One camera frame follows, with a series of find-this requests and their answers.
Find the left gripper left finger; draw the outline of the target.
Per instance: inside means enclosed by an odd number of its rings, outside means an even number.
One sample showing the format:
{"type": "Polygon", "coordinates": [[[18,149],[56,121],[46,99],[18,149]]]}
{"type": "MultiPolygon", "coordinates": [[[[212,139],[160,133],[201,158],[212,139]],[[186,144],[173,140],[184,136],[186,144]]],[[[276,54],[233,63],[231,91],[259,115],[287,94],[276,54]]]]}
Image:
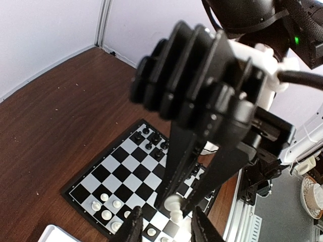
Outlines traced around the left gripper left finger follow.
{"type": "Polygon", "coordinates": [[[143,212],[135,206],[110,242],[142,242],[143,212]]]}

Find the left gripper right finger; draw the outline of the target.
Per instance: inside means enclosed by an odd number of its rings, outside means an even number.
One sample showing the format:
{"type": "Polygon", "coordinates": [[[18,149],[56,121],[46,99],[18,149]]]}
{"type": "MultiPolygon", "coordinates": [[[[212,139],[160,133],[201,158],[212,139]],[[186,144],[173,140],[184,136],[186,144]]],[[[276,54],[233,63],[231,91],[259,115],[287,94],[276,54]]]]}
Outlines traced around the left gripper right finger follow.
{"type": "Polygon", "coordinates": [[[198,206],[194,208],[192,213],[191,241],[224,242],[222,236],[198,206]]]}

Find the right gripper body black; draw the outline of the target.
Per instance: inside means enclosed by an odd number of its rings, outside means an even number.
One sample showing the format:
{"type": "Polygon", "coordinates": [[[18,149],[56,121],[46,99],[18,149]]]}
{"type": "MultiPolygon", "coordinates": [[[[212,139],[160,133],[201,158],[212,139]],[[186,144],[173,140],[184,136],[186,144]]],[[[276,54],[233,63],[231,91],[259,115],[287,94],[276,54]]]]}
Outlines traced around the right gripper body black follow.
{"type": "Polygon", "coordinates": [[[252,146],[252,159],[277,160],[292,143],[296,128],[253,103],[207,104],[199,111],[199,141],[236,147],[252,146]]]}

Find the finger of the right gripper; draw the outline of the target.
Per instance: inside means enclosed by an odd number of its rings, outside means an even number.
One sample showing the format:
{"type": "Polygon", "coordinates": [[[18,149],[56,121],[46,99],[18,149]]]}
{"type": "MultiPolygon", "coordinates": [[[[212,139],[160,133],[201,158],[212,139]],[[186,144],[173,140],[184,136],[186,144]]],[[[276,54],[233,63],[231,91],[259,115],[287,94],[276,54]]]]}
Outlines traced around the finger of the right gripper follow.
{"type": "Polygon", "coordinates": [[[199,140],[195,133],[185,130],[175,122],[171,123],[166,168],[162,182],[156,190],[154,206],[164,207],[165,200],[174,195],[180,184],[192,171],[199,156],[199,140]]]}
{"type": "Polygon", "coordinates": [[[252,159],[252,146],[240,142],[236,147],[221,146],[202,178],[181,205],[183,216],[192,211],[199,202],[235,175],[252,159]]]}

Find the white piece passed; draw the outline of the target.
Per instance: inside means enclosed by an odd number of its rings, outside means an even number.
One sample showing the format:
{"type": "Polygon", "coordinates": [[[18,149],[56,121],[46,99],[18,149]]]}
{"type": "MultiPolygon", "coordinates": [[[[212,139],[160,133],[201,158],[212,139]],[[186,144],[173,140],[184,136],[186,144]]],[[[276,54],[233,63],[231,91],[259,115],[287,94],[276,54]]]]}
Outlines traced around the white piece passed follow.
{"type": "Polygon", "coordinates": [[[114,232],[117,232],[120,229],[121,226],[122,226],[122,223],[118,222],[118,221],[115,221],[115,222],[111,223],[111,229],[114,232]]]}

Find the white rook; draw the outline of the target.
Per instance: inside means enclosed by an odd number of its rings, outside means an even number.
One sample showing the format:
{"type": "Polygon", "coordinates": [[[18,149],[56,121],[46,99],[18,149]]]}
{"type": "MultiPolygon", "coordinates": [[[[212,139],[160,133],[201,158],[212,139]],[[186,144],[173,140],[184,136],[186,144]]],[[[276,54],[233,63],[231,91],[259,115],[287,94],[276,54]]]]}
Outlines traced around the white rook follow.
{"type": "Polygon", "coordinates": [[[156,235],[156,230],[154,228],[149,228],[147,230],[147,235],[150,237],[154,237],[156,235]]]}

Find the white piece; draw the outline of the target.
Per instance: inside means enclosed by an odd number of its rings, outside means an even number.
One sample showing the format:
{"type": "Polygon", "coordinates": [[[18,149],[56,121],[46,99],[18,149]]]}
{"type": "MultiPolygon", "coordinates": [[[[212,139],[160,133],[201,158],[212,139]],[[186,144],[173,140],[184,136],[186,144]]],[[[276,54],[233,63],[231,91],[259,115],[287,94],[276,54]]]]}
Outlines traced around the white piece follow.
{"type": "Polygon", "coordinates": [[[111,211],[109,211],[109,210],[104,210],[104,211],[102,211],[102,213],[101,213],[101,217],[102,217],[102,219],[103,219],[103,220],[105,220],[105,221],[111,220],[111,218],[112,218],[112,213],[111,213],[111,211]]]}

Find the white pawn placed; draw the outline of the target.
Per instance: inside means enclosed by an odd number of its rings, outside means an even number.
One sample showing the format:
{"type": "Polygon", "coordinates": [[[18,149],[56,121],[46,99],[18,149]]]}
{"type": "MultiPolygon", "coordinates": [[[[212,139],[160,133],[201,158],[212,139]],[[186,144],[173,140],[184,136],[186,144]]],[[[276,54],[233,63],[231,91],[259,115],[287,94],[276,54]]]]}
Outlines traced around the white pawn placed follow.
{"type": "Polygon", "coordinates": [[[170,240],[167,237],[162,237],[160,242],[169,242],[170,240]]]}
{"type": "Polygon", "coordinates": [[[113,207],[114,207],[114,208],[120,208],[120,207],[121,207],[121,205],[122,205],[122,203],[121,203],[121,201],[119,201],[119,200],[114,200],[114,201],[112,202],[112,205],[113,205],[113,207]]]}
{"type": "Polygon", "coordinates": [[[108,201],[108,200],[109,200],[109,195],[108,195],[108,194],[106,194],[106,193],[102,193],[102,194],[100,195],[100,199],[101,199],[103,202],[106,202],[106,201],[108,201]]]}

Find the black white chess board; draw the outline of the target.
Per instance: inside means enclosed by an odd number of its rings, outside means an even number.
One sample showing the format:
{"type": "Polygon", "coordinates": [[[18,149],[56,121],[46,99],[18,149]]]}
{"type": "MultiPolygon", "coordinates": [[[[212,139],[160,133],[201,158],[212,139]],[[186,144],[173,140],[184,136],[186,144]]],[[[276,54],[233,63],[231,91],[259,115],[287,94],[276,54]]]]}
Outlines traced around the black white chess board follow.
{"type": "Polygon", "coordinates": [[[65,200],[106,238],[112,238],[111,223],[124,222],[124,212],[140,206],[143,211],[143,241],[191,240],[191,215],[180,223],[174,223],[165,209],[157,210],[154,202],[157,188],[162,182],[166,167],[168,138],[141,119],[117,137],[79,175],[62,190],[65,200]],[[100,195],[106,193],[109,200],[103,202],[100,195]],[[120,208],[112,202],[121,201],[120,208]],[[93,201],[100,202],[101,209],[93,211],[93,201]],[[112,213],[111,220],[101,217],[104,210],[112,213]],[[150,237],[147,230],[154,228],[150,237]]]}

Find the white plastic compartment tray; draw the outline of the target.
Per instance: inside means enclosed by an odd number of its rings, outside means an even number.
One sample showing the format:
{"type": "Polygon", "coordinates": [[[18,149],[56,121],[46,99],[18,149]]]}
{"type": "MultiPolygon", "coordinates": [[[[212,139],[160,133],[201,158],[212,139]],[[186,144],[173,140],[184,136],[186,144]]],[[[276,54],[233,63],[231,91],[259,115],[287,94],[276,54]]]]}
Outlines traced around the white plastic compartment tray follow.
{"type": "Polygon", "coordinates": [[[38,242],[76,242],[79,241],[58,226],[48,225],[38,239],[38,242]]]}

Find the white pawn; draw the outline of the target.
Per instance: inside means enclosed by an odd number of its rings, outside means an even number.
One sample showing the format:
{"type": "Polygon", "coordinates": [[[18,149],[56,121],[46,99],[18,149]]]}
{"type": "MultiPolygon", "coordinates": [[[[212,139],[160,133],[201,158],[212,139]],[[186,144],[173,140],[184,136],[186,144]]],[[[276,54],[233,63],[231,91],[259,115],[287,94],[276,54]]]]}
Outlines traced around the white pawn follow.
{"type": "Polygon", "coordinates": [[[125,211],[124,212],[124,217],[125,218],[128,218],[128,216],[131,214],[131,211],[125,211]]]}

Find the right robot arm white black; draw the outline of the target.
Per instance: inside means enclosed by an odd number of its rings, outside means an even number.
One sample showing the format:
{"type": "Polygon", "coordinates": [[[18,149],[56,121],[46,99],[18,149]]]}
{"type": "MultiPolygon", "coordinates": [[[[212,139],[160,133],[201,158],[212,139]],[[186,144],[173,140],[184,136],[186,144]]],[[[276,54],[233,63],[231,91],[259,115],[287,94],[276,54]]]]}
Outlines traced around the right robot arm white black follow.
{"type": "Polygon", "coordinates": [[[166,169],[154,206],[161,209],[211,143],[218,150],[179,205],[188,215],[235,173],[251,167],[250,186],[277,177],[303,152],[296,128],[270,113],[289,84],[322,89],[322,77],[299,71],[322,64],[318,1],[203,1],[215,34],[179,21],[140,63],[130,98],[171,121],[166,169]]]}

